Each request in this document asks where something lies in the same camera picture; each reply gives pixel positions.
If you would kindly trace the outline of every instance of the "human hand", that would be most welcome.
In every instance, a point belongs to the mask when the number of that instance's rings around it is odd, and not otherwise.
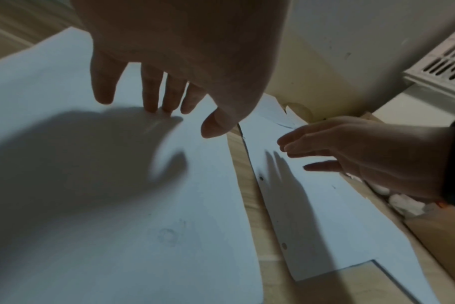
[[[91,82],[102,104],[113,102],[128,62],[141,62],[142,99],[158,109],[191,112],[210,94],[218,108],[204,137],[227,133],[256,106],[271,77],[289,0],[72,0],[93,39]]]
[[[333,156],[306,171],[345,172],[404,194],[440,198],[453,128],[389,125],[337,117],[280,137],[291,158]]]

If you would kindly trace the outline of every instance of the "white wall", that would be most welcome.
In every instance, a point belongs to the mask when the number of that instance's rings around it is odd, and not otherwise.
[[[289,27],[352,86],[358,110],[374,110],[404,89],[403,70],[455,31],[455,0],[298,0]]]

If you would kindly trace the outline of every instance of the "slotted grille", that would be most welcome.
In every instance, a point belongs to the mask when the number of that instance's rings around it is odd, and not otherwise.
[[[455,97],[455,33],[405,71],[404,77]]]

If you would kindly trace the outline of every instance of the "large white paper sheet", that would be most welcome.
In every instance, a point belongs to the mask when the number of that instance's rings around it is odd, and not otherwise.
[[[286,116],[295,127],[306,124],[289,108],[286,108]],[[396,225],[355,191],[339,174],[305,172],[302,169],[302,166],[308,163],[330,158],[287,158],[278,152],[276,140],[290,129],[259,115],[249,116],[240,123],[240,126],[251,165],[258,178],[264,202],[281,246],[286,239],[300,242],[294,247],[298,252],[290,252],[292,246],[287,246],[287,250],[283,250],[294,279],[301,280],[342,269],[360,263],[361,260],[374,260],[414,302],[439,303],[424,277],[409,240]],[[270,155],[275,155],[279,160],[274,166]],[[268,178],[270,189],[274,189],[268,191],[264,176],[266,172],[272,172],[271,168],[276,166],[277,170],[292,174],[285,174],[288,176],[287,179]],[[283,214],[281,206],[287,204],[293,206],[291,213],[295,216],[279,217],[279,214]],[[336,233],[340,230],[340,222],[348,236]],[[300,234],[314,234],[316,239],[315,241],[297,239],[296,236]],[[358,243],[361,243],[361,252],[357,252]],[[305,255],[304,248],[310,246],[315,248],[315,252],[320,250],[326,252],[329,261],[322,256]]]
[[[213,101],[148,114],[132,64],[100,105],[91,52],[69,29],[0,61],[0,304],[261,303]]]

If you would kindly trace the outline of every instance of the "wood grain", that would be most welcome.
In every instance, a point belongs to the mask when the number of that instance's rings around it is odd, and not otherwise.
[[[0,1],[0,58],[32,46],[68,26],[82,28],[74,11],[63,4],[48,0]],[[259,258],[266,304],[410,303],[372,262],[295,283],[283,259],[239,130],[235,128],[227,138]],[[369,188],[353,180],[348,182],[408,236],[441,303],[455,304],[455,283],[446,272]]]

